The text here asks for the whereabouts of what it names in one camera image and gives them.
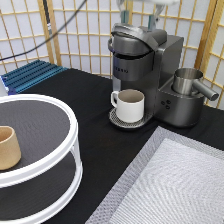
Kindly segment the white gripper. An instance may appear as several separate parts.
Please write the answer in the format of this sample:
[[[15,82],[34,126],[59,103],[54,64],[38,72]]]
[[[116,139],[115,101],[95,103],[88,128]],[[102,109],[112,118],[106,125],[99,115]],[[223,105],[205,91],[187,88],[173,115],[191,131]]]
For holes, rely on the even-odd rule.
[[[173,5],[180,2],[180,0],[117,0],[120,5],[120,17],[122,23],[129,22],[128,3],[125,1],[146,2],[150,4],[157,4],[155,12],[148,17],[148,30],[153,31],[156,29],[156,23],[159,20],[159,15],[164,9],[164,5]]]

